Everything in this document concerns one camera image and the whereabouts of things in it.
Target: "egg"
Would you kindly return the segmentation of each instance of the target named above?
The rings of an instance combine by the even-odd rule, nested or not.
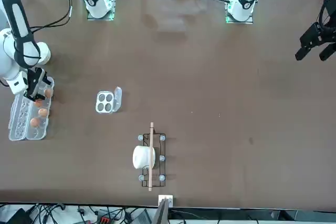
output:
[[[39,109],[39,110],[38,110],[38,114],[39,114],[40,116],[42,116],[43,118],[46,118],[47,115],[48,115],[48,110],[45,109],[45,108]]]
[[[40,124],[39,118],[32,118],[31,121],[30,121],[31,127],[36,128],[36,127],[39,126],[39,124]]]
[[[51,89],[46,89],[45,91],[44,91],[44,96],[46,97],[46,98],[51,98],[53,95],[53,93],[52,93],[53,91],[51,90]]]
[[[34,102],[34,105],[36,106],[36,107],[41,107],[42,105],[43,105],[43,100],[36,100],[35,102]]]

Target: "white cup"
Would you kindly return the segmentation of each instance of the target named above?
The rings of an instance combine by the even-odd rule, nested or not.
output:
[[[153,148],[153,167],[155,163],[155,150]],[[133,152],[133,165],[135,169],[149,168],[149,147],[138,145]]]

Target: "egg carton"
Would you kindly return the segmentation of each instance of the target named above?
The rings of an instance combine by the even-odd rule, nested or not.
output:
[[[40,84],[38,93],[44,94],[47,89],[51,89],[51,97],[54,92],[54,80],[52,77],[48,77],[51,82],[47,85],[45,82]],[[51,106],[51,97],[45,98],[44,101],[39,103],[37,107],[34,102],[23,95],[23,92],[15,96],[14,102],[11,108],[11,117],[8,124],[9,140],[41,140],[47,134],[47,126],[49,121],[49,111]],[[47,116],[42,117],[38,114],[39,109],[47,109]],[[38,127],[32,127],[30,121],[32,118],[39,120]]]
[[[114,94],[111,91],[100,91],[97,94],[96,111],[98,113],[114,113],[121,107],[122,90],[116,87]]]

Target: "table surface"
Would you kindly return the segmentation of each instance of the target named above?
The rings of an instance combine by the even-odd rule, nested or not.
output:
[[[22,0],[31,26],[61,17],[67,0]],[[0,199],[80,204],[335,210],[336,59],[299,38],[322,0],[259,0],[254,24],[226,24],[213,0],[117,0],[112,22],[36,33],[55,80],[47,136],[8,140],[14,99],[0,88]],[[116,114],[95,111],[100,90],[123,90]],[[167,135],[166,186],[148,192],[132,153],[150,122]]]

